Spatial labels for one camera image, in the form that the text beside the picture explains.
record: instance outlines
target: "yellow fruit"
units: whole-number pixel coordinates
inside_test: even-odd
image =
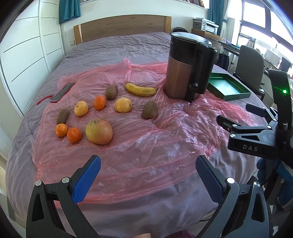
[[[87,112],[88,112],[88,104],[85,101],[80,101],[76,104],[74,108],[75,115],[81,117],[83,115],[86,115]]]
[[[115,103],[115,110],[117,112],[125,113],[129,112],[132,108],[132,102],[128,98],[120,98]]]
[[[139,87],[131,83],[126,84],[125,88],[128,92],[143,97],[153,96],[157,92],[155,88]]]

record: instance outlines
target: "gray bedsheet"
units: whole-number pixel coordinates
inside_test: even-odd
[[[80,44],[66,55],[37,93],[13,141],[7,164],[6,186],[13,209],[22,218],[26,219],[36,172],[32,146],[49,100],[39,105],[36,102],[44,96],[55,94],[57,82],[63,75],[119,63],[124,58],[135,64],[167,61],[169,44],[170,35],[166,33],[109,37]],[[224,72],[217,66],[213,71]],[[242,108],[247,103],[264,106],[253,93],[250,98],[234,103]],[[255,119],[259,125],[265,124],[262,118],[255,116]],[[256,169],[257,160],[254,156],[229,151],[225,145],[213,154],[211,162],[224,175],[246,183]],[[165,237],[195,224],[215,207],[198,174],[194,173],[170,188],[145,197],[116,204],[83,204],[80,209],[99,234],[123,238],[146,232],[152,233],[152,237]]]

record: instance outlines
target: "orange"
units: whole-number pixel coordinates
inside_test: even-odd
[[[77,143],[82,139],[82,132],[77,127],[71,127],[67,132],[67,139],[71,143]]]
[[[93,107],[97,110],[102,110],[106,106],[106,97],[99,95],[95,98],[93,102]]]
[[[55,127],[55,133],[58,137],[66,136],[68,128],[65,124],[61,123]]]

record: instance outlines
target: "office chair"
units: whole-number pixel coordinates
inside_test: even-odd
[[[261,87],[261,79],[264,72],[264,60],[254,48],[241,46],[234,77],[240,80],[253,93],[260,96],[261,101],[265,97],[265,90]]]
[[[282,57],[282,61],[279,66],[279,70],[287,73],[290,67],[292,67],[292,63],[290,61],[286,60],[284,57]]]

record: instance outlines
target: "smartphone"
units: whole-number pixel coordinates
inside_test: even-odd
[[[52,97],[51,103],[59,102],[59,100],[71,89],[75,83],[66,84],[55,96]]]

